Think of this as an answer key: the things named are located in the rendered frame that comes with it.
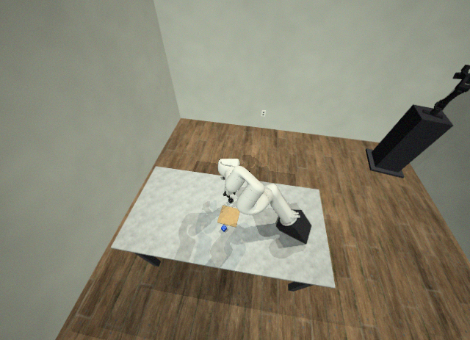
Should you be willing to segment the tan flat mat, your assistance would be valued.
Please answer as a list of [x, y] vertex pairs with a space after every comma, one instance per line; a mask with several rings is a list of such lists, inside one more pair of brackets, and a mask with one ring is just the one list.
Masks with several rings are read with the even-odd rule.
[[218, 223], [236, 227], [240, 211], [229, 206], [222, 206]]

